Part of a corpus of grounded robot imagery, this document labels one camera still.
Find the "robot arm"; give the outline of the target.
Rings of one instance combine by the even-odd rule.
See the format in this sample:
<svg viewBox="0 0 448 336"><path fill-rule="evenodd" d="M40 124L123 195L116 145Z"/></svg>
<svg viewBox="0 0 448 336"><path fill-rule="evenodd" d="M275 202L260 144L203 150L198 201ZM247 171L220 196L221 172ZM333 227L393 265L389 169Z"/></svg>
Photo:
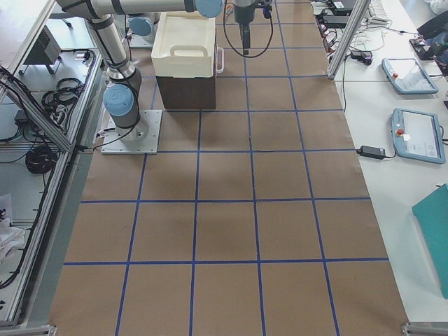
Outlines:
<svg viewBox="0 0 448 336"><path fill-rule="evenodd" d="M216 17L222 1L58 1L65 13L83 18L107 65L113 85L106 89L103 104L115 123L115 132L125 142L140 141L149 126L139 108L141 73L130 60L114 15L182 11L198 12L206 18Z"/></svg>
<svg viewBox="0 0 448 336"><path fill-rule="evenodd" d="M250 24L255 19L255 11L262 10L263 16L269 20L270 35L265 48L256 55L249 55L251 49L251 29ZM239 25L239 35L241 39L242 52L239 52L230 42L226 29L226 24L230 16L234 17L234 21ZM137 36L150 36L155 32L154 26L159 22L159 13L139 13L129 14L125 19L125 26ZM267 51L273 37L273 21L272 21L272 1L233 1L229 3L224 1L223 9L223 31L231 49L239 56L245 58L257 58Z"/></svg>

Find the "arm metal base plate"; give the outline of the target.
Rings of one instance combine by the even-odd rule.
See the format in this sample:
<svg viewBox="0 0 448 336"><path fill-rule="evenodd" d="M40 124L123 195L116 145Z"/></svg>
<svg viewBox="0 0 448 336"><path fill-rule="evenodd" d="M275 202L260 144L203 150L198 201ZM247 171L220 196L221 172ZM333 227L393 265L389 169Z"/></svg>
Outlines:
<svg viewBox="0 0 448 336"><path fill-rule="evenodd" d="M131 48L136 49L152 49L155 40L155 35L140 36L133 34L130 40Z"/></svg>
<svg viewBox="0 0 448 336"><path fill-rule="evenodd" d="M101 147L101 152L106 155L138 155L156 154L160 138L162 122L162 110L141 110L140 121L135 128L123 138L127 130L116 129L111 116L108 117L107 128L113 128L105 133L106 145Z"/></svg>

